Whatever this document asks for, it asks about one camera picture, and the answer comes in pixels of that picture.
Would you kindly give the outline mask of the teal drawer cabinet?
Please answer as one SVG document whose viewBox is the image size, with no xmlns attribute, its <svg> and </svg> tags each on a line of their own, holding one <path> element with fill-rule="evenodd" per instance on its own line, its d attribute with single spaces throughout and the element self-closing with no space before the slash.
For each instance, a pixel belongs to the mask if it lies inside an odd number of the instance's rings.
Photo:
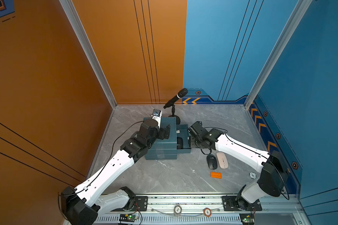
<svg viewBox="0 0 338 225">
<path fill-rule="evenodd" d="M 157 139 L 153 146 L 145 155 L 146 160 L 175 160 L 177 159 L 177 125 L 173 117 L 164 117 L 161 119 L 161 128 L 170 125 L 170 134 L 168 139 Z"/>
</svg>

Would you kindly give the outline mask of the black computer mouse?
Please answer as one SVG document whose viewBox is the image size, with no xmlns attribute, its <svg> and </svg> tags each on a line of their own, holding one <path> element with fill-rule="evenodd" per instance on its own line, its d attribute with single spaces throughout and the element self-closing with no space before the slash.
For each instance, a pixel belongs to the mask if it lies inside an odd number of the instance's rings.
<svg viewBox="0 0 338 225">
<path fill-rule="evenodd" d="M 214 155 L 212 155 L 212 154 L 207 155 L 206 160 L 207 160 L 207 165 L 208 165 L 210 170 L 216 170 L 217 169 L 217 167 L 218 167 L 217 159 Z"/>
<path fill-rule="evenodd" d="M 183 149 L 183 139 L 181 137 L 177 137 L 177 149 Z"/>
</svg>

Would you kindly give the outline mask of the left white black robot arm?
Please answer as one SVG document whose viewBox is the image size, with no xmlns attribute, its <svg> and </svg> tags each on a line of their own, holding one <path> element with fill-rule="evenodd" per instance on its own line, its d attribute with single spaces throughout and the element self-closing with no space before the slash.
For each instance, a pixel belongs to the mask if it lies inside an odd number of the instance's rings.
<svg viewBox="0 0 338 225">
<path fill-rule="evenodd" d="M 147 154 L 160 133 L 160 116 L 142 122 L 137 134 L 127 139 L 99 171 L 75 188 L 67 187 L 58 196 L 59 209 L 72 225 L 92 225 L 97 217 L 107 212 L 134 207 L 135 197 L 128 187 L 102 196 L 103 192 L 125 170 Z"/>
</svg>

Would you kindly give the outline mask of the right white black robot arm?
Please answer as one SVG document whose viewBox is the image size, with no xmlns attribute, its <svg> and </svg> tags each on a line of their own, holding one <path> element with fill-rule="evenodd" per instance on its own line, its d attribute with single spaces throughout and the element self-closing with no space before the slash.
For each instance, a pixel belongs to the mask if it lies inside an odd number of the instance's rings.
<svg viewBox="0 0 338 225">
<path fill-rule="evenodd" d="M 242 211 L 250 210 L 264 196 L 284 196 L 289 169 L 279 152 L 269 153 L 241 143 L 227 135 L 227 130 L 213 127 L 208 131 L 202 122 L 195 122 L 188 132 L 199 149 L 216 150 L 246 163 L 260 176 L 241 188 L 234 205 Z"/>
</svg>

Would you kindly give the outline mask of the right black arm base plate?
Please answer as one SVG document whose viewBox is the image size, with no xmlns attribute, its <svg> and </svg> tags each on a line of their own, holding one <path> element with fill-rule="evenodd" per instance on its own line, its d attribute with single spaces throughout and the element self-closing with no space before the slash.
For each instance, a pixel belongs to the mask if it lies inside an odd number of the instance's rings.
<svg viewBox="0 0 338 225">
<path fill-rule="evenodd" d="M 222 204 L 225 211 L 262 211 L 262 205 L 258 200 L 254 203 L 248 203 L 242 197 L 237 199 L 235 196 L 223 196 Z"/>
</svg>

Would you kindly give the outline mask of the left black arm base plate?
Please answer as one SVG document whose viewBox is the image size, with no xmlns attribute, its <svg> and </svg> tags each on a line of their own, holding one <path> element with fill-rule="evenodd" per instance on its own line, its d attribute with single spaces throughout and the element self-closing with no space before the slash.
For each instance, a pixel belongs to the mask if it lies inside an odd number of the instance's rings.
<svg viewBox="0 0 338 225">
<path fill-rule="evenodd" d="M 124 208 L 114 209 L 112 212 L 136 211 L 137 209 L 143 212 L 147 211 L 147 207 L 148 196 L 136 196 L 135 200 L 130 200 Z"/>
</svg>

